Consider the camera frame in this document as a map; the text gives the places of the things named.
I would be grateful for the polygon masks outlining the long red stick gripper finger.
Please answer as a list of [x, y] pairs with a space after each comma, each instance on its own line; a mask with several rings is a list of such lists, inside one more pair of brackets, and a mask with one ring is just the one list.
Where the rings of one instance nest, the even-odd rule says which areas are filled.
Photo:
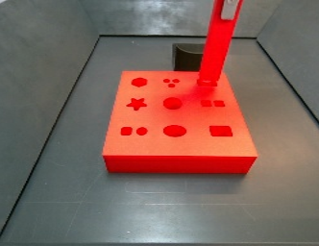
[[217, 86], [227, 55], [242, 0], [214, 0], [199, 67], [199, 86]]

